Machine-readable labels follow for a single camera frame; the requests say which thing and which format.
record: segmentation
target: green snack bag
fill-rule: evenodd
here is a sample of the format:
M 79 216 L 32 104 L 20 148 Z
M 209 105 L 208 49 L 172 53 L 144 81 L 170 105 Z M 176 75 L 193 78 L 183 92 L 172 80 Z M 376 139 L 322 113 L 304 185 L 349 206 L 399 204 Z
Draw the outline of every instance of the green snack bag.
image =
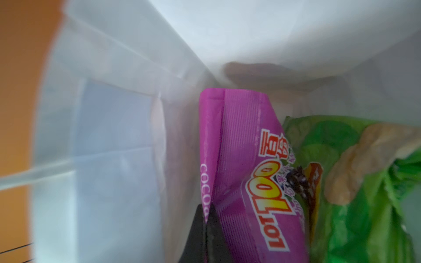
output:
M 352 117 L 287 117 L 309 186 L 311 262 L 414 262 L 402 199 L 421 182 L 421 129 Z

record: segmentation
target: orange wall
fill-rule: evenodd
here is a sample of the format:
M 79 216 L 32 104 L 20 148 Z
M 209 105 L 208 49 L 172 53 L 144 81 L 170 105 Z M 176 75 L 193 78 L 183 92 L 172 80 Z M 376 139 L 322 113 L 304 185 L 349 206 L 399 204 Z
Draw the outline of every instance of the orange wall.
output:
M 30 167 L 36 95 L 60 8 L 61 0 L 0 1 L 0 177 Z M 30 243 L 28 194 L 27 186 L 0 192 L 0 252 Z M 27 247 L 0 261 L 29 256 Z

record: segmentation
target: beige snack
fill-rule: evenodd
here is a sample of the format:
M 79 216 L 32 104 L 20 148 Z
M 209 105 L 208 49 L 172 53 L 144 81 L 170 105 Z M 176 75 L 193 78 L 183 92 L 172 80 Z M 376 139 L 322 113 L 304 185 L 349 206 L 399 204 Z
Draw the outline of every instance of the beige snack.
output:
M 344 151 L 326 177 L 325 197 L 336 205 L 347 205 L 357 195 L 367 174 L 405 159 L 421 147 L 421 129 L 376 123 L 368 126 L 360 141 Z

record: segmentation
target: pink snack package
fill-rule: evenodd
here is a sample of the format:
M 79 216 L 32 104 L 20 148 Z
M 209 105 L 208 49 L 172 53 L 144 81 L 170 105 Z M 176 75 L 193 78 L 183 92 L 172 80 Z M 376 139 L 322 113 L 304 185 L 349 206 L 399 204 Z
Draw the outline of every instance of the pink snack package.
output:
M 303 203 L 285 178 L 295 157 L 267 95 L 208 88 L 199 113 L 203 213 L 215 205 L 234 261 L 308 262 Z

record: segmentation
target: plastic bag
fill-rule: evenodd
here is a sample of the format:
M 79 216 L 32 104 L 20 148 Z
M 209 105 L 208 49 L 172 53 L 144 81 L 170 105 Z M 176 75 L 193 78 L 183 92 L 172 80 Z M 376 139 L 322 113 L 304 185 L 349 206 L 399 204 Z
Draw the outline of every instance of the plastic bag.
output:
M 310 261 L 413 262 L 400 203 L 421 182 L 421 130 L 328 116 L 284 128 L 314 191 Z
M 307 262 L 295 157 L 267 95 L 209 88 L 199 107 L 205 221 L 212 203 L 235 262 Z

